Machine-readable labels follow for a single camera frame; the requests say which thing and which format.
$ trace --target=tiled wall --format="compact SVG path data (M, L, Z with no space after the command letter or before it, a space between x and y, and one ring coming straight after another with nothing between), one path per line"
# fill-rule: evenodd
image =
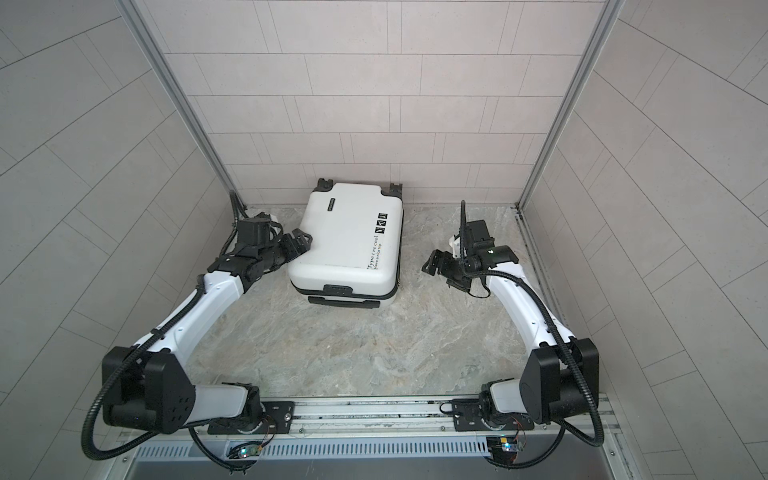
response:
M511 203L601 2L136 0L250 204Z
M767 31L627 0L525 209L646 478L768 478Z
M227 203L112 0L0 2L0 477L84 477L101 357L192 291Z

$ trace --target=marble floor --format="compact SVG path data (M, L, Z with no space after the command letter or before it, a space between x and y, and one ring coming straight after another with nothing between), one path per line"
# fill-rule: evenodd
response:
M288 231L303 215L266 211ZM467 217L485 219L496 244L509 245L532 278L512 209L468 207ZM269 397L474 394L488 381L519 377L525 346L500 302L421 272L456 232L458 206L406 205L400 288L385 309L312 305L285 268L266 275L200 341L187 374L194 383L250 382ZM472 292L485 293L478 280Z

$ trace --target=white arm segment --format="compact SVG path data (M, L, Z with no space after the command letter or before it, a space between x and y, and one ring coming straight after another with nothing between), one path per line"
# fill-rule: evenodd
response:
M231 276L228 272L215 271L205 275L206 294L197 302L179 323L166 333L165 338L158 340L149 348L150 352L159 352L162 349L170 349L183 367L187 364L194 347L203 338L205 332L216 322L224 310L232 305L235 300L243 295L243 283L240 278ZM187 305L195 292L183 301L170 315L157 326L160 328L172 319L185 305ZM152 336L148 333L142 336L136 343L141 344Z
M500 263L492 270L499 270L519 276L528 285L531 285L528 279L525 278L523 267L517 263ZM487 276L486 278L488 279L488 288L502 302L502 305L504 305L507 313L512 318L512 322L518 327L518 331L523 337L523 342L525 342L525 349L528 355L531 354L531 350L539 348L541 342L547 343L550 346L557 345L552 334L547 332L547 324L544 322L544 317L541 316L536 303L521 287L500 276ZM547 311L549 311L549 315L554 320L554 324L557 326L560 336L565 342L568 341L569 337L576 336L560 323L560 320L552 314L549 308L547 308Z

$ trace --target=vertical metal post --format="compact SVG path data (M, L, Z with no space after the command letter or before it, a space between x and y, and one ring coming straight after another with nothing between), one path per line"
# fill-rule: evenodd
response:
M611 33L611 29L616 22L616 18L619 16L619 10L621 10L623 3L624 0L607 0L603 6L598 22L595 24L594 30L592 31L592 36L589 38L584 54L581 56L581 60L576 68L576 73L574 73L574 77L568 85L568 90L565 92L558 114L555 116L554 122L552 122L549 133L547 133L547 138L541 148L541 153L539 153L538 159L533 166L531 176L528 178L528 182L526 182L525 187L523 188L523 193L518 202L518 209L521 212L531 200L531 195L533 194L538 179L541 177L541 172L544 170L549 157L552 155L554 146L560 138L560 134L565 127L565 122L573 111L581 91L584 90L584 86L587 84L589 74L592 72L592 68L600 55L600 50L603 48L608 35Z
M189 128L192 137L200 147L200 151L203 152L205 158L208 159L210 166L224 183L224 186L228 190L237 192L237 188L235 187L232 178L230 178L229 174L224 169L224 165L219 158L219 155L211 144L210 139L205 133L200 120L194 113L186 95L182 92L181 86L176 77L174 77L173 72L170 70L170 66L165 61L163 53L152 38L152 34L149 32L149 29L144 23L144 19L141 17L141 13L139 13L133 0L115 1L117 2L118 10L120 10L120 13L123 15L125 23L128 25L128 29L131 30L136 42L147 57L155 74L157 74L157 77L160 79L160 83L163 85L168 96L176 106L181 119L187 125L187 128Z

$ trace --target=wall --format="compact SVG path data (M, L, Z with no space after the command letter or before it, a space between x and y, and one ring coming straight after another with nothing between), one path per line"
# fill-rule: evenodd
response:
M520 197L600 2L136 0L250 204Z
M768 473L766 31L761 0L627 0L525 208L646 478Z
M0 2L0 58L0 476L80 480L101 357L191 292L231 213L111 0Z

